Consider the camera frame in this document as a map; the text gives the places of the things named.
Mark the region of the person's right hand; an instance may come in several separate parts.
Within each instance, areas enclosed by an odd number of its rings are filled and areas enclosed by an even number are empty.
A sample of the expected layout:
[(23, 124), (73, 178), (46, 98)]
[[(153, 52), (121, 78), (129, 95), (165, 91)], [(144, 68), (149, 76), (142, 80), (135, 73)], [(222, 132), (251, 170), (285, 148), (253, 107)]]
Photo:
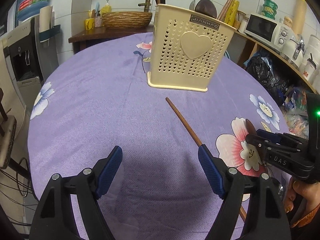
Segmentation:
[(319, 211), (319, 182), (308, 184), (291, 177), (283, 203), (286, 213), (297, 208), (290, 222), (291, 228), (310, 224)]

